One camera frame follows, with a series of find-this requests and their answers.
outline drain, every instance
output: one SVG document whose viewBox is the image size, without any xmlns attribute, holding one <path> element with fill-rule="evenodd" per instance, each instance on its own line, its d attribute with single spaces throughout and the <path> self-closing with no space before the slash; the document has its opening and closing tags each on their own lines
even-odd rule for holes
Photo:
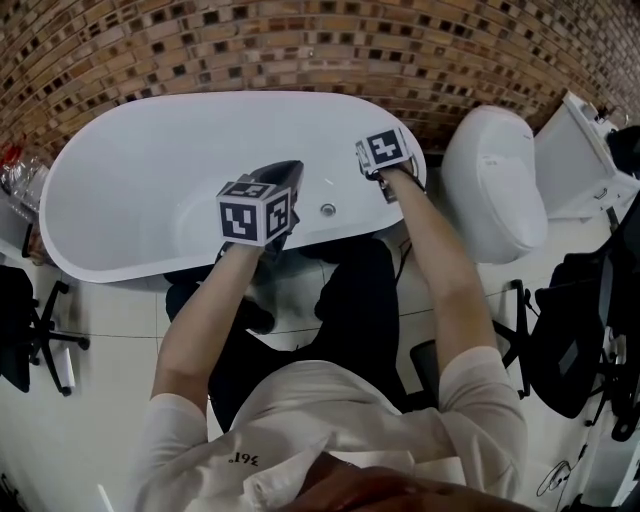
<svg viewBox="0 0 640 512">
<path fill-rule="evenodd" d="M 325 203 L 320 207 L 320 212 L 325 217 L 333 217 L 336 214 L 336 207 L 331 203 Z"/>
</svg>

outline black pants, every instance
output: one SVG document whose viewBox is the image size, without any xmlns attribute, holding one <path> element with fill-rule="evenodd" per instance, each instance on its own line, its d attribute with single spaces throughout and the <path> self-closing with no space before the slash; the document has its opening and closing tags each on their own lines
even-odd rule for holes
<svg viewBox="0 0 640 512">
<path fill-rule="evenodd" d="M 178 284 L 167 293 L 169 318 L 197 290 Z M 391 254 L 379 240 L 366 240 L 336 268 L 316 305 L 320 332 L 306 347 L 274 350 L 246 330 L 231 329 L 209 379 L 209 396 L 227 432 L 253 389 L 269 374 L 295 361 L 324 360 L 351 370 L 405 411 L 406 394 L 396 372 L 399 320 Z"/>
</svg>

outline toilet lid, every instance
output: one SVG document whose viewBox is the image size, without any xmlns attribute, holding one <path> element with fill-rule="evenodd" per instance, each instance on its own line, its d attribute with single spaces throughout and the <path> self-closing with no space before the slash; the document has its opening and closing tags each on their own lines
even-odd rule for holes
<svg viewBox="0 0 640 512">
<path fill-rule="evenodd" d="M 523 249 L 541 245 L 547 238 L 547 213 L 522 160 L 482 155 L 478 175 L 491 213 L 511 243 Z"/>
</svg>

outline white floor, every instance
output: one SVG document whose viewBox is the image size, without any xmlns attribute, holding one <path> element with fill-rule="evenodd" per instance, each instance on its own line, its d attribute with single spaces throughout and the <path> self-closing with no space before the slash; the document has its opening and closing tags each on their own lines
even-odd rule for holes
<svg viewBox="0 0 640 512">
<path fill-rule="evenodd" d="M 479 272 L 494 318 L 515 327 L 515 297 L 504 292 L 512 279 L 522 279 L 535 290 L 548 284 L 555 266 L 568 252 L 590 252 L 609 236 L 606 217 L 588 223 L 552 222 L 546 246 L 526 258 L 503 266 L 480 266 Z M 385 234 L 390 246 L 406 238 L 402 225 Z M 399 251 L 394 250 L 396 264 Z M 113 509 L 119 506 L 128 457 L 140 435 L 145 404 L 151 391 L 158 346 L 168 327 L 164 294 L 153 291 L 79 283 L 58 270 L 9 263 L 25 268 L 41 300 L 56 279 L 72 285 L 60 301 L 58 324 L 62 330 L 91 338 L 88 352 L 72 352 L 77 387 L 69 398 L 59 395 L 46 367 L 31 368 L 31 391 L 24 395 L 0 379 L 0 470 L 20 489 L 32 512 L 108 511 L 98 491 L 104 487 Z M 260 286 L 257 297 L 275 293 L 278 322 L 269 345 L 292 349 L 313 340 L 320 322 L 313 306 L 333 268 L 313 263 L 281 276 L 277 286 Z M 419 271 L 409 258 L 398 285 L 400 353 L 398 371 L 408 392 L 420 389 L 409 359 L 414 345 L 434 337 L 431 300 Z M 530 316 L 532 326 L 535 317 Z M 510 369 L 518 385 L 518 368 Z M 530 462 L 520 500 L 537 510 L 553 512 L 561 489 L 536 497 L 536 489 L 559 461 L 573 463 L 588 435 L 584 418 L 566 420 L 537 397 L 523 401 L 529 422 Z M 211 436 L 219 432 L 210 421 Z M 580 477 L 572 476 L 563 503 L 569 502 Z"/>
</svg>

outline person's left arm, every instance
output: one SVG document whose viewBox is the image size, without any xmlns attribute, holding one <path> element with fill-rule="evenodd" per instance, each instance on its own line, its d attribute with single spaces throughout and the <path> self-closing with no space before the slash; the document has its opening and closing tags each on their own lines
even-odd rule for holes
<svg viewBox="0 0 640 512">
<path fill-rule="evenodd" d="M 174 319 L 162 341 L 151 397 L 184 397 L 206 415 L 207 385 L 262 254 L 233 245 Z"/>
</svg>

